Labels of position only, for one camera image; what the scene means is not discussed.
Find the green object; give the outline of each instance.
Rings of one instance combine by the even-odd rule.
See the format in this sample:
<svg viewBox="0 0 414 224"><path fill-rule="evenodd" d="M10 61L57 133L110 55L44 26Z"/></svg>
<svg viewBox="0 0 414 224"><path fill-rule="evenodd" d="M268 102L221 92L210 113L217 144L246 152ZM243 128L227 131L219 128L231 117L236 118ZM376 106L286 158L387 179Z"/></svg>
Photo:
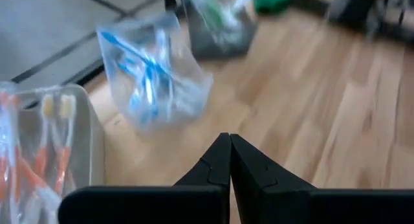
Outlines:
<svg viewBox="0 0 414 224"><path fill-rule="evenodd" d="M290 0L254 0L257 13L278 14L289 6Z"/></svg>

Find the gray tile floor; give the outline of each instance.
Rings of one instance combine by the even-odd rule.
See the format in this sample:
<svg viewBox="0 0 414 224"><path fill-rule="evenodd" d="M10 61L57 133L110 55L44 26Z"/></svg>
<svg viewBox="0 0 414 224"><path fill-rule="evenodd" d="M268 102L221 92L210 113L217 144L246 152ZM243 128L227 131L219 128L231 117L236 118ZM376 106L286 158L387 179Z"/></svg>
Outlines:
<svg viewBox="0 0 414 224"><path fill-rule="evenodd" d="M125 12L146 2L105 1ZM161 3L130 14L161 12ZM122 17L95 0L0 0L0 80L21 89L66 82L100 59L95 26Z"/></svg>

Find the toothbrush head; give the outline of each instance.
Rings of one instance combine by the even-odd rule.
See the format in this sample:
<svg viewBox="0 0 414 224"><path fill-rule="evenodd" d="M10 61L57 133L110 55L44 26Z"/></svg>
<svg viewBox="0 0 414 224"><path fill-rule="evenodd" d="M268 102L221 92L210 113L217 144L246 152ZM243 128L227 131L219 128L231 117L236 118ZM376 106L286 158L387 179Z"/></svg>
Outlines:
<svg viewBox="0 0 414 224"><path fill-rule="evenodd" d="M41 100L41 115L43 118L53 116L53 96L51 94L45 94Z"/></svg>
<svg viewBox="0 0 414 224"><path fill-rule="evenodd" d="M72 119L76 114L76 98L73 95L62 95L60 98L61 118Z"/></svg>

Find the plastic bag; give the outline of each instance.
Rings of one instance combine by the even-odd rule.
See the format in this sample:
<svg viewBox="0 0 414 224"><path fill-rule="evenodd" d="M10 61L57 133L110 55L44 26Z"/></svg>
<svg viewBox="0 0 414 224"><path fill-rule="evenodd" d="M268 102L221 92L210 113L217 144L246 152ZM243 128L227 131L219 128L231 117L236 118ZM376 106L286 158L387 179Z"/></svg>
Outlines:
<svg viewBox="0 0 414 224"><path fill-rule="evenodd" d="M113 100L139 131L202 113L213 76L191 55L173 13L99 27L97 33Z"/></svg>
<svg viewBox="0 0 414 224"><path fill-rule="evenodd" d="M250 0L190 0L206 30L222 50L243 40L243 23L239 13Z"/></svg>
<svg viewBox="0 0 414 224"><path fill-rule="evenodd" d="M76 189L68 168L76 99L56 89L39 90L39 109L23 110L25 93L17 93L13 84L0 83L0 93L2 223L57 223L61 198ZM34 131L22 133L29 116Z"/></svg>

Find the toothbrush bristles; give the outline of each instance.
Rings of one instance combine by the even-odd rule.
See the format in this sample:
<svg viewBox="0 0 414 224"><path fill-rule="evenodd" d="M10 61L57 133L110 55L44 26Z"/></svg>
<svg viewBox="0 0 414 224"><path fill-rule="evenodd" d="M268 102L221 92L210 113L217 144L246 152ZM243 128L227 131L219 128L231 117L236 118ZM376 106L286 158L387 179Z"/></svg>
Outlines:
<svg viewBox="0 0 414 224"><path fill-rule="evenodd" d="M41 101L41 114L44 117L53 116L53 96L51 94L45 94Z"/></svg>
<svg viewBox="0 0 414 224"><path fill-rule="evenodd" d="M73 95L62 95L60 98L60 118L73 118L76 111L76 99Z"/></svg>

